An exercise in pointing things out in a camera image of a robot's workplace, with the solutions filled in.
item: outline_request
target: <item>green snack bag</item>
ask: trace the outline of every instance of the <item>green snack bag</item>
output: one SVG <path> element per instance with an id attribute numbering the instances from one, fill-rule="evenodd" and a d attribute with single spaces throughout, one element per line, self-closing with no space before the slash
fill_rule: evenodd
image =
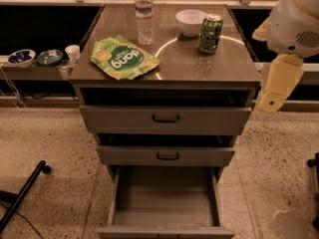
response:
<path id="1" fill-rule="evenodd" d="M 91 61 L 117 80 L 132 80 L 160 63 L 159 59 L 121 35 L 96 42 Z"/>

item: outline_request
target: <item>soda can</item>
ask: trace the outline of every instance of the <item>soda can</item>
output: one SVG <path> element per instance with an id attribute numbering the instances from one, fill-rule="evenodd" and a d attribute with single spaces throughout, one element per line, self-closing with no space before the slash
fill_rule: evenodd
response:
<path id="1" fill-rule="evenodd" d="M 222 18 L 218 14 L 208 14 L 202 21 L 199 50 L 205 54 L 214 54 L 218 47 L 222 28 Z"/>

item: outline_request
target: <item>floor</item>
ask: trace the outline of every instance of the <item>floor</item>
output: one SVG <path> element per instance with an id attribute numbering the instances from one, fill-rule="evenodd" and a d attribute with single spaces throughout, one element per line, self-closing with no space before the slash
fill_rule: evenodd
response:
<path id="1" fill-rule="evenodd" d="M 319 151 L 319 113 L 254 112 L 218 182 L 222 223 L 235 239 L 315 239 L 317 180 L 306 161 Z M 41 174 L 1 239 L 98 239 L 112 181 L 77 108 L 0 108 L 0 189 L 18 192 Z M 0 205 L 0 215 L 5 211 Z"/>

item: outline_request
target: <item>white bowl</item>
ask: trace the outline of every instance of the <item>white bowl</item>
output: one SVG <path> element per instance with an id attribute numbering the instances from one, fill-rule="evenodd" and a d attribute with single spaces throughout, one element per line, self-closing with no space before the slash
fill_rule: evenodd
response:
<path id="1" fill-rule="evenodd" d="M 8 62 L 12 66 L 27 68 L 31 66 L 35 57 L 36 53 L 34 51 L 25 49 L 12 53 L 9 56 Z"/>
<path id="2" fill-rule="evenodd" d="M 183 10 L 176 14 L 179 28 L 184 35 L 193 37 L 200 32 L 201 24 L 207 14 L 199 10 Z"/>

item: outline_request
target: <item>black metal leg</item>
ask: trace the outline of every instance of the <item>black metal leg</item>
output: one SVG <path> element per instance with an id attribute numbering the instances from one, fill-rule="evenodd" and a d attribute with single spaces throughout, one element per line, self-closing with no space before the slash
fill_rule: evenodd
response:
<path id="1" fill-rule="evenodd" d="M 33 183 L 36 181 L 37 177 L 39 176 L 40 172 L 49 173 L 51 170 L 50 166 L 46 165 L 45 161 L 40 161 L 37 167 L 34 169 L 30 177 L 28 178 L 27 182 L 24 184 L 22 189 L 20 190 L 19 194 L 13 194 L 6 191 L 0 191 L 0 201 L 6 201 L 12 203 L 11 206 L 8 208 L 6 213 L 0 220 L 0 234 L 4 230 L 5 226 L 10 221 L 11 217 L 19 207 L 20 203 L 28 193 L 29 189 L 32 187 Z"/>
<path id="2" fill-rule="evenodd" d="M 307 165 L 309 167 L 314 167 L 316 166 L 317 170 L 317 183 L 318 183 L 318 188 L 319 188 L 319 152 L 315 154 L 315 159 L 309 159 L 307 161 Z M 317 216 L 313 222 L 312 225 L 319 231 L 319 216 Z"/>

